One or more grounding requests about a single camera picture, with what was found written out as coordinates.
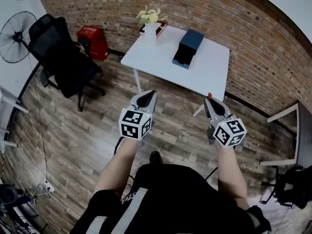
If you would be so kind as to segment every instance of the white chair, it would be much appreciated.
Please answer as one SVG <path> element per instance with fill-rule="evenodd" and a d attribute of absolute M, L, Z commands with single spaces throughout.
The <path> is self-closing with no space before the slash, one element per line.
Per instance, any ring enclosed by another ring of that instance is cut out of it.
<path fill-rule="evenodd" d="M 8 96 L 9 96 L 9 93 L 7 96 L 4 95 L 1 88 L 0 88 L 0 104 L 3 102 L 6 102 L 6 103 L 12 105 L 13 107 L 16 107 L 17 109 L 20 109 L 21 111 L 23 111 L 25 113 L 29 113 L 29 111 L 26 108 L 23 108 L 23 107 L 19 106 L 18 104 L 16 104 L 17 100 L 15 98 L 13 98 L 13 97 L 9 98 Z M 0 127 L 0 132 L 1 133 L 10 133 L 9 130 L 2 128 L 2 127 Z M 0 144 L 17 147 L 16 143 L 13 143 L 10 141 L 5 141 L 5 140 L 0 140 Z"/>

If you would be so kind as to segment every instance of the chair armrest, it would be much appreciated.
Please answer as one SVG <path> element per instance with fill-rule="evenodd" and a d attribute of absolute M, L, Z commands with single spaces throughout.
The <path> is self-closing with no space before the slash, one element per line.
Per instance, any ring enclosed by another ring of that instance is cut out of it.
<path fill-rule="evenodd" d="M 44 87 L 46 87 L 47 85 L 51 85 L 52 87 L 59 89 L 59 87 L 54 84 L 52 81 L 49 80 L 49 77 L 51 77 L 52 74 L 50 72 L 48 72 L 45 68 L 42 69 L 41 73 L 40 73 L 40 81 L 42 83 L 42 85 Z"/>
<path fill-rule="evenodd" d="M 77 40 L 83 46 L 85 52 L 88 54 L 88 57 L 92 59 L 91 52 L 89 49 L 90 45 L 92 44 L 90 39 L 86 37 L 79 37 Z"/>

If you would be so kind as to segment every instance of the chair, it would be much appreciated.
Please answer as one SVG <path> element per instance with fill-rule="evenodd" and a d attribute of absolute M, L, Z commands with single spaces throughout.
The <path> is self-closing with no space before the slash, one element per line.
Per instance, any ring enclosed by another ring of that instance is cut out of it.
<path fill-rule="evenodd" d="M 79 111 L 83 109 L 81 97 L 84 87 L 90 87 L 100 91 L 102 96 L 105 95 L 103 89 L 90 83 L 96 73 L 102 72 L 91 59 L 90 40 L 78 39 L 88 53 L 86 56 L 80 51 L 80 44 L 70 38 L 65 18 L 44 15 L 30 27 L 29 37 L 28 49 L 44 67 L 40 74 L 44 87 L 51 85 L 60 89 L 66 98 L 78 94 Z M 55 76 L 57 85 L 49 80 L 51 76 Z"/>
<path fill-rule="evenodd" d="M 309 201 L 312 200 L 312 166 L 303 170 L 302 167 L 292 167 L 285 174 L 278 172 L 276 169 L 276 183 L 269 184 L 262 182 L 263 186 L 273 186 L 274 189 L 267 200 L 260 203 L 267 204 L 274 196 L 277 202 L 283 206 L 291 207 L 293 204 L 300 209 L 304 209 Z"/>

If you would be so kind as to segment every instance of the shoe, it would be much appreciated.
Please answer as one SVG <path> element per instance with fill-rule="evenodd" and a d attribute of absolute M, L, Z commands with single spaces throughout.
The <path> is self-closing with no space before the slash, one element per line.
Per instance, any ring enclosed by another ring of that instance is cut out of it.
<path fill-rule="evenodd" d="M 158 151 L 153 151 L 150 155 L 151 164 L 161 164 L 161 156 Z"/>

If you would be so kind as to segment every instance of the fan guard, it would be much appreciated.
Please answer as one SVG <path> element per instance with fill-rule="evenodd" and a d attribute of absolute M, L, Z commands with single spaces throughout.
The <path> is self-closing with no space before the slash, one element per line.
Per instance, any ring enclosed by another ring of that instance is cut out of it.
<path fill-rule="evenodd" d="M 28 11 L 13 15 L 0 33 L 0 56 L 8 63 L 17 63 L 28 56 L 29 28 L 37 21 Z"/>

